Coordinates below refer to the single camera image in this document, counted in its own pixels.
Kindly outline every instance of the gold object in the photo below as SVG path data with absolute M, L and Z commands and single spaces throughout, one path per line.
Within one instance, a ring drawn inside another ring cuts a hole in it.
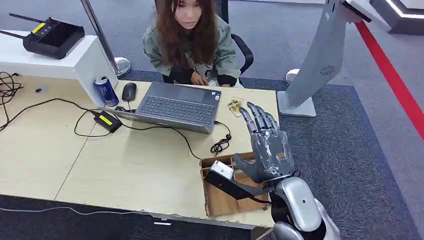
M 234 114 L 234 116 L 236 116 L 237 118 L 241 117 L 242 114 L 240 113 L 239 109 L 242 106 L 243 102 L 245 100 L 241 97 L 235 97 L 233 96 L 231 98 L 231 102 L 228 103 L 228 108 L 229 110 L 232 112 L 232 114 Z

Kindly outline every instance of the laptop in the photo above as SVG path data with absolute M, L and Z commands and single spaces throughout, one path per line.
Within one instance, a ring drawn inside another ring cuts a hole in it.
M 100 109 L 134 121 L 211 134 L 221 91 L 152 82 L 135 113 Z

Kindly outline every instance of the black sleeve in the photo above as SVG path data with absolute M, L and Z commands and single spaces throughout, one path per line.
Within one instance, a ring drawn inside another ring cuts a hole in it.
M 224 84 L 229 84 L 231 87 L 234 87 L 234 85 L 236 85 L 237 83 L 237 78 L 229 76 L 229 75 L 219 75 L 218 76 L 218 84 L 224 85 Z
M 169 73 L 169 77 L 165 77 L 164 75 L 163 80 L 166 83 L 173 83 L 173 81 L 177 81 L 180 84 L 192 84 L 191 78 L 193 73 L 194 70 L 192 68 L 184 70 L 177 70 L 172 68 L 171 72 Z

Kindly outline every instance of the blue can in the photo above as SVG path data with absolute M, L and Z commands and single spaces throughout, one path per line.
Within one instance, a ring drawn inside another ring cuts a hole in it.
M 102 76 L 94 80 L 94 86 L 97 88 L 106 105 L 110 107 L 118 105 L 119 100 L 117 94 L 107 76 Z

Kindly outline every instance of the desk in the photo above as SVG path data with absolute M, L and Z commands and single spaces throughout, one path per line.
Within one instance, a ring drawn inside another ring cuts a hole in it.
M 35 82 L 49 83 L 50 89 L 43 100 L 60 96 L 86 104 L 85 107 L 92 106 L 77 81 L 26 77 L 15 79 L 23 83 L 25 91 L 21 91 L 8 105 L 12 115 L 24 106 L 42 101 L 36 99 L 38 95 L 30 87 Z M 126 83 L 128 81 L 119 81 L 115 88 L 119 98 Z M 131 102 L 132 108 L 138 106 L 150 86 L 149 82 L 135 83 L 138 93 L 136 100 Z M 228 125 L 233 137 L 230 147 L 221 153 L 223 155 L 252 150 L 244 120 L 233 116 L 227 108 L 231 97 L 252 101 L 278 120 L 274 91 L 203 88 L 222 91 L 216 119 Z M 120 105 L 128 108 L 126 102 Z M 121 127 L 110 136 L 87 139 L 73 133 L 81 113 L 81 110 L 70 104 L 52 102 L 29 110 L 0 133 L 1 142 L 6 143 L 5 148 L 8 149 L 5 155 L 2 153 L 8 160 L 0 161 L 0 194 L 146 211 L 156 216 L 167 215 L 169 218 L 209 219 L 205 212 L 199 160 L 191 156 L 178 133 L 171 129 L 135 131 Z M 2 113 L 0 116 L 0 121 L 4 121 Z M 151 126 L 126 119 L 122 121 L 137 128 Z M 94 125 L 92 116 L 87 115 L 78 130 L 89 133 Z M 91 135 L 102 135 L 105 131 L 95 125 Z M 206 158 L 212 156 L 211 146 L 227 134 L 227 129 L 216 125 L 211 135 L 182 132 L 187 136 L 193 152 Z M 40 135 L 45 136 L 46 133 L 49 136 L 43 137 L 43 142 L 38 141 Z M 238 225 L 272 227 L 274 224 L 270 209 L 223 215 L 215 219 L 238 222 Z
M 76 80 L 23 76 L 13 79 L 23 89 L 6 104 L 10 117 L 52 98 L 95 108 Z M 44 90 L 36 93 L 38 88 Z M 27 110 L 0 132 L 0 194 L 54 200 L 87 140 L 74 134 L 75 123 L 83 112 L 72 104 L 52 101 Z M 5 122 L 0 106 L 0 125 Z M 77 131 L 87 134 L 94 125 L 87 114 Z

